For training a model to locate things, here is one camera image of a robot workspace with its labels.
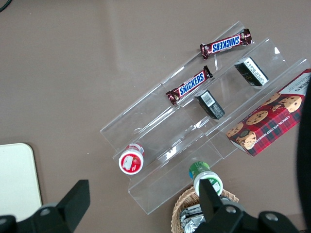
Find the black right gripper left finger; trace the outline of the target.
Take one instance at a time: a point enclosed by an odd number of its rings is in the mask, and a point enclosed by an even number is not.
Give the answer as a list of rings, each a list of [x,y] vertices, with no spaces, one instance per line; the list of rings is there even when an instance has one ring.
[[[89,180],[79,180],[56,204],[40,207],[32,216],[16,222],[13,215],[0,217],[2,233],[72,233],[90,206]]]

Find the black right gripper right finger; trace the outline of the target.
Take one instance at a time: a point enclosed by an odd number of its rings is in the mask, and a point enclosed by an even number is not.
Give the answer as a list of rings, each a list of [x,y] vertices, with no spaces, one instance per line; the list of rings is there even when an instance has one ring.
[[[297,233],[283,214],[260,212],[258,217],[232,204],[223,204],[209,180],[200,180],[200,206],[205,217],[196,233]]]

